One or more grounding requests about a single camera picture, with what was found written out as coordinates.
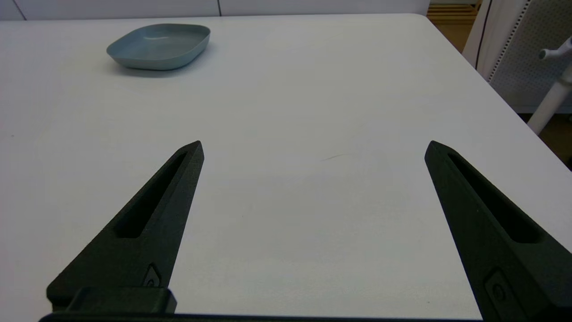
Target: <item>cabinet door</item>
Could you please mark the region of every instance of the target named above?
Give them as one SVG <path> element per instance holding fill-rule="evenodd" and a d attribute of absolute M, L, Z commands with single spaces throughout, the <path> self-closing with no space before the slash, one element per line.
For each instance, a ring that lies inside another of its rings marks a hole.
<path fill-rule="evenodd" d="M 417 13 L 430 0 L 219 0 L 222 15 Z"/>
<path fill-rule="evenodd" d="M 217 0 L 16 0 L 28 20 L 219 15 Z"/>

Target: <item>screw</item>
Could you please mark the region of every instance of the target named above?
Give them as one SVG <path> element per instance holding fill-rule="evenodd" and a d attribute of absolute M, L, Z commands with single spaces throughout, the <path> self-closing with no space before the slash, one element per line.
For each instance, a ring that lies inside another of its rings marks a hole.
<path fill-rule="evenodd" d="M 505 290 L 499 284 L 495 284 L 492 286 L 492 295 L 499 302 L 502 302 L 506 299 Z"/>

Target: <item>gray-blue dish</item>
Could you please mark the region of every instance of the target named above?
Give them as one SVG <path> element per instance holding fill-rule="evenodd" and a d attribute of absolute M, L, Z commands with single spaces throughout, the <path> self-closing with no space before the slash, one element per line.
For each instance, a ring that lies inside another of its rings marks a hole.
<path fill-rule="evenodd" d="M 136 29 L 107 48 L 107 54 L 128 68 L 170 70 L 195 59 L 209 42 L 201 25 L 161 23 Z"/>

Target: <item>white cabinet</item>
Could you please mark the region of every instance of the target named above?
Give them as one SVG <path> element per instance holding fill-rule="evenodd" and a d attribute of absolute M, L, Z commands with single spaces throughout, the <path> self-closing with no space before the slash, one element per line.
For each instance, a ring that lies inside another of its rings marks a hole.
<path fill-rule="evenodd" d="M 219 15 L 217 0 L 16 0 L 28 20 Z"/>
<path fill-rule="evenodd" d="M 417 13 L 430 0 L 219 0 L 222 15 Z"/>

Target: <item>wooden floor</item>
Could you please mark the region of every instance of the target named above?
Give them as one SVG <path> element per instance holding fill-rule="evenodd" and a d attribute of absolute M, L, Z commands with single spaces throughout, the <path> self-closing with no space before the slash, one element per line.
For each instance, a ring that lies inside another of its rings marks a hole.
<path fill-rule="evenodd" d="M 466 23 L 435 23 L 435 21 L 434 24 L 459 52 L 463 51 L 472 25 Z M 526 122 L 532 114 L 521 114 L 519 116 Z M 540 133 L 540 139 L 572 170 L 572 121 L 570 121 L 570 115 L 554 115 Z"/>

